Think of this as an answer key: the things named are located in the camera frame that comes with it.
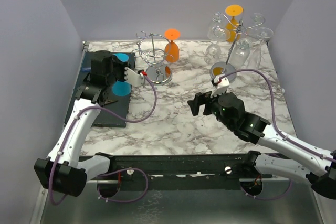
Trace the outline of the blue plastic goblet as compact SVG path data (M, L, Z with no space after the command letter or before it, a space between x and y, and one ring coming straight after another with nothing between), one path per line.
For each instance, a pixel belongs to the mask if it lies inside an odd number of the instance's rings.
M122 61L122 62L128 62L129 56L124 53L116 53L116 57ZM117 81L113 87L112 91L115 95L119 97L124 97L126 95L129 95L131 93L131 85L126 82Z

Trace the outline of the scrolled chrome glass rack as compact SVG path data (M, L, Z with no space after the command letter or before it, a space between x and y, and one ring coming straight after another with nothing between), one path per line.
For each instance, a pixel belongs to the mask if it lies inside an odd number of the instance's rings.
M261 13L251 17L253 24L245 26L243 12L236 19L233 12L217 12L212 16L208 28L208 38L213 42L208 46L205 61L211 64L209 75L212 79L220 74L229 74L229 81L236 79L234 71L245 66L258 68L261 62L261 46L266 33L261 30L265 18Z

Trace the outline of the orange plastic goblet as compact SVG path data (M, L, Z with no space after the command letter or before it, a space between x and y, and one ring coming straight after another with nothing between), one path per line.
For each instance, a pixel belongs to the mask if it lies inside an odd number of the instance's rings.
M164 49L164 52L166 53L165 59L167 62L175 63L180 57L179 47L175 43L175 41L180 37L180 31L176 28L169 28L164 32L164 37L169 41Z

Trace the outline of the clear ribbed wine glass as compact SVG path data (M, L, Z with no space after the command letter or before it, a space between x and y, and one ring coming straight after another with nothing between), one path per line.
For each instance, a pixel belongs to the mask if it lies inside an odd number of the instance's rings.
M242 38L235 43L235 47L231 54L230 64L236 69L240 69L250 55L250 49L253 43L248 38Z

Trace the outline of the small clear wine glass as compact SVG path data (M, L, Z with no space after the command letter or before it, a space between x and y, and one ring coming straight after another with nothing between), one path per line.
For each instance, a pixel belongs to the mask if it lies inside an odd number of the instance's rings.
M215 13L212 16L208 26L207 37L210 40L223 40L225 38L224 16L221 13Z

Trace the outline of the yellow plastic goblet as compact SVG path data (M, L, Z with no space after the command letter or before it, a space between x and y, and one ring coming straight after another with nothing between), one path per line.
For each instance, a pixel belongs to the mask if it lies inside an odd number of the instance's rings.
M225 14L230 17L230 21L226 24L226 28L230 32L227 42L233 43L236 37L235 29L239 25L237 18L243 13L244 9L238 4L232 4L226 7Z

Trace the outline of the tall clear flute glass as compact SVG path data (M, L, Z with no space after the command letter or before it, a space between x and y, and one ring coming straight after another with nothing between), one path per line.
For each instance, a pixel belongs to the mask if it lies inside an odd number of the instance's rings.
M251 20L251 24L247 27L247 34L253 38L257 38L257 30L265 22L265 17L261 13L253 13Z

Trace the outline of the short ribbed clear glass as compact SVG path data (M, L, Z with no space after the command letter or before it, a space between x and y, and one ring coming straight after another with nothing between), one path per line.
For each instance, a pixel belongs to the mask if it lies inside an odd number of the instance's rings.
M211 40L212 43L207 47L204 58L206 63L212 63L219 59L221 55L221 48L219 43L226 41L230 37L229 30L224 28L224 31L225 38L223 40Z

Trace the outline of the clear stemmed wine glass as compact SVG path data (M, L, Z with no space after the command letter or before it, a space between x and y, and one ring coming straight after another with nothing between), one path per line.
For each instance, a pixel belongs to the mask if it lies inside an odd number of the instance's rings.
M273 30L267 27L259 27L254 38L258 40L257 46L252 49L247 62L247 68L258 70L262 60L261 48L274 35Z

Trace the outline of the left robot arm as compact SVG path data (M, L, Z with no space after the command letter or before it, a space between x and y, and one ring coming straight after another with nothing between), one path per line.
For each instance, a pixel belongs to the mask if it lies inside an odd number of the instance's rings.
M134 68L131 53L100 50L90 52L90 70L75 92L72 112L54 148L45 159L37 159L34 170L41 185L77 197L87 181L101 175L112 179L116 166L107 154L80 161L80 151L90 128L109 100L116 82L125 82L126 69Z

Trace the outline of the round chrome glass rack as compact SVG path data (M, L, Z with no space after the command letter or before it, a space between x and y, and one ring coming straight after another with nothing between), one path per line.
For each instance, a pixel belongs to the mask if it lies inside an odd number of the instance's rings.
M136 34L135 54L147 64L147 77L155 86L163 86L172 80L172 69L166 61L170 55L170 41L163 35L141 31Z

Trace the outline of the dark tool mat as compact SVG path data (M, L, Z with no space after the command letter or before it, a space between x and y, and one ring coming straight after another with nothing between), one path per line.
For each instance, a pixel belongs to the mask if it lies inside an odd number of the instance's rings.
M124 52L124 54L129 56L128 63L130 64L130 68L132 70L135 69L135 54L132 54L130 52ZM71 101L67 110L66 118L65 118L65 123L68 122L68 119L70 117L70 114L72 113L72 108L75 100L75 92L77 91L78 87L82 84L82 81L86 77L88 72L82 72L82 68L89 68L90 67L90 60L93 56L93 52L87 51L84 54L81 68L78 73L77 81L75 84L74 91L71 96ZM109 95L109 100L114 101L113 103L107 104L106 108L115 112L119 116L126 118L128 109L129 109L129 104L130 104L130 92L131 88L129 88L129 93L128 95L125 96L117 96L113 93L111 90L110 95ZM122 121L121 119L105 112L101 111L100 114L97 116L95 119L93 127L119 127L119 128L125 128L126 127L126 122Z

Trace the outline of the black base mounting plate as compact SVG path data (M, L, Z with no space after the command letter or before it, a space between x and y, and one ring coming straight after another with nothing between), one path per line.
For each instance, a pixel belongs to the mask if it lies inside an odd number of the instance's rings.
M257 152L208 155L124 155L109 156L106 175L121 178L122 190L239 190L240 180L252 181L259 172L253 161Z

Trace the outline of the yellow handled pliers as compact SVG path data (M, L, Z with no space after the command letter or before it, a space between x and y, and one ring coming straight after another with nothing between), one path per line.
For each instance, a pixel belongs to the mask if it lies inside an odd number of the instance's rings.
M113 103L116 103L116 102L117 102L117 100L108 100L104 104L108 105L108 104L113 104Z

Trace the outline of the blue handled screwdriver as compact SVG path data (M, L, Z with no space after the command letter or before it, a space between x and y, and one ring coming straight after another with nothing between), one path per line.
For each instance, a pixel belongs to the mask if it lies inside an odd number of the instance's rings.
M90 72L90 71L91 71L91 68L90 68L90 67L82 68L82 69L81 69L81 72Z

